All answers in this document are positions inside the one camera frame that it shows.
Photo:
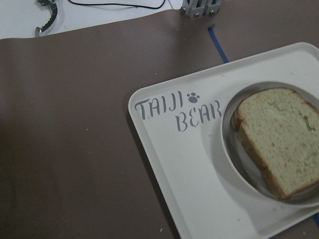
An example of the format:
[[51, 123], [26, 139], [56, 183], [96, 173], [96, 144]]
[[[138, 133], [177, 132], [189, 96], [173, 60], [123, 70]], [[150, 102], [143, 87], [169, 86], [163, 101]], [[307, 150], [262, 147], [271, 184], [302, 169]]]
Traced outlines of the white round plate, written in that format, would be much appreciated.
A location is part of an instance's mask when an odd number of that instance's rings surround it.
[[239, 177], [272, 200], [319, 204], [319, 99], [293, 85], [261, 82], [229, 101], [221, 122], [225, 154]]

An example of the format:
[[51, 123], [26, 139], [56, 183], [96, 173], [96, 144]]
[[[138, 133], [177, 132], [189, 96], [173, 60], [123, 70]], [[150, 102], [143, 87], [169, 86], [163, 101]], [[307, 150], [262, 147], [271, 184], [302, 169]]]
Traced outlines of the bread slice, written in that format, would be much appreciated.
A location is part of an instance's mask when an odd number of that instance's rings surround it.
[[231, 123], [280, 200], [319, 182], [319, 112], [296, 91], [272, 88], [241, 101]]

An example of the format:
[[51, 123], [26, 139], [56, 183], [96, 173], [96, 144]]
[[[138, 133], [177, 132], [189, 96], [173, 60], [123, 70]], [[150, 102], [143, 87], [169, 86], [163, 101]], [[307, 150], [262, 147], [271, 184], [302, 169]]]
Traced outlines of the white bear tray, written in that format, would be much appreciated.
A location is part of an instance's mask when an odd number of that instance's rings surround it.
[[317, 197], [282, 203], [254, 189], [251, 163], [227, 155], [222, 127], [248, 95], [288, 86], [314, 105], [319, 51], [308, 43], [264, 52], [135, 91], [128, 110], [183, 239], [266, 239], [319, 210]]

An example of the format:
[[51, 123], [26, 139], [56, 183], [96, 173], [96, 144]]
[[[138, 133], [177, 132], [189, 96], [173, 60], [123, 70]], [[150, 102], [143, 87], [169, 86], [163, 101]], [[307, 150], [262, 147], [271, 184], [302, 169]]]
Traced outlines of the grey frame bracket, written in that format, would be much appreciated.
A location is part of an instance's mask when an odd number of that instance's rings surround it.
[[218, 13], [222, 0], [184, 0], [181, 12], [189, 19]]

